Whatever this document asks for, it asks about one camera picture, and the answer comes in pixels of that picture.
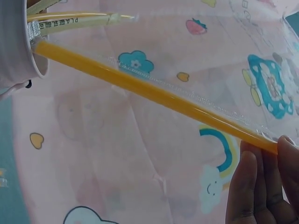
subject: finger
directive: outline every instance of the finger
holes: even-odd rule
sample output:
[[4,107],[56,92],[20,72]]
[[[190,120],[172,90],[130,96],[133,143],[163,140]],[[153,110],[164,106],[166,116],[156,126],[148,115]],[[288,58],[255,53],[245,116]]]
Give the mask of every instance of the finger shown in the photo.
[[275,224],[275,218],[267,209],[267,188],[264,177],[263,155],[261,149],[246,143],[241,143],[241,149],[248,150],[256,156],[257,176],[254,188],[254,217],[257,223]]
[[285,194],[299,215],[299,151],[286,137],[278,140],[278,168]]
[[297,216],[283,198],[282,182],[275,155],[263,152],[264,177],[267,188],[267,208],[278,224],[297,223]]
[[256,223],[253,214],[256,172],[256,157],[243,152],[229,187],[226,224]]

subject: pink fabric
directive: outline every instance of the pink fabric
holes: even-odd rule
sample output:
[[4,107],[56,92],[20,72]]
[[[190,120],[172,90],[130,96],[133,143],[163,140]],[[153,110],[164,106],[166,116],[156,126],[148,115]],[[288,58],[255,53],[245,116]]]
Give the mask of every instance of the pink fabric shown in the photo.
[[[152,77],[298,140],[298,87],[287,83],[294,80],[284,80],[293,114],[278,119],[247,59],[256,55],[281,67],[287,59],[298,62],[298,38],[281,19],[284,8],[270,0],[72,0],[51,11],[139,14],[139,20],[51,38],[105,57],[141,51],[154,65]],[[140,58],[130,63],[142,66]],[[34,80],[13,102],[14,152],[33,224],[223,223],[239,160],[234,137],[221,133],[232,154],[221,170],[224,145],[199,132],[212,128],[55,62],[49,79]],[[33,141],[42,138],[30,141],[31,133],[43,136],[41,149]]]

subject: teal fabric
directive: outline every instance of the teal fabric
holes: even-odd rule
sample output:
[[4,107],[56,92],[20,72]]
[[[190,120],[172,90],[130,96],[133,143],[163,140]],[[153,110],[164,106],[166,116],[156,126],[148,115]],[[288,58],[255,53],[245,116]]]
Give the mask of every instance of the teal fabric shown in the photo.
[[286,17],[286,20],[290,24],[290,26],[293,28],[297,36],[299,36],[299,12],[290,15]]
[[0,223],[29,224],[14,160],[12,100],[0,101],[0,168],[8,187],[0,187]]

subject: white cup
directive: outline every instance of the white cup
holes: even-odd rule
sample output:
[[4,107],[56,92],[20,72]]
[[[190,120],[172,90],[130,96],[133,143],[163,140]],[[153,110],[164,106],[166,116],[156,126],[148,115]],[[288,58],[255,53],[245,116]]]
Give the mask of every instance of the white cup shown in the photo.
[[49,61],[33,55],[27,31],[27,0],[0,0],[0,100],[30,80],[45,78]]

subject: pink strawberry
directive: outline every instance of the pink strawberry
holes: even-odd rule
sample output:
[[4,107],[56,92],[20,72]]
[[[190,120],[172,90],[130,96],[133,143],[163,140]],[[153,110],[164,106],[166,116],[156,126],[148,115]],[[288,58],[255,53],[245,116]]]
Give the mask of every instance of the pink strawberry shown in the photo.
[[193,35],[205,34],[207,32],[206,25],[193,18],[186,21],[186,27],[190,34]]

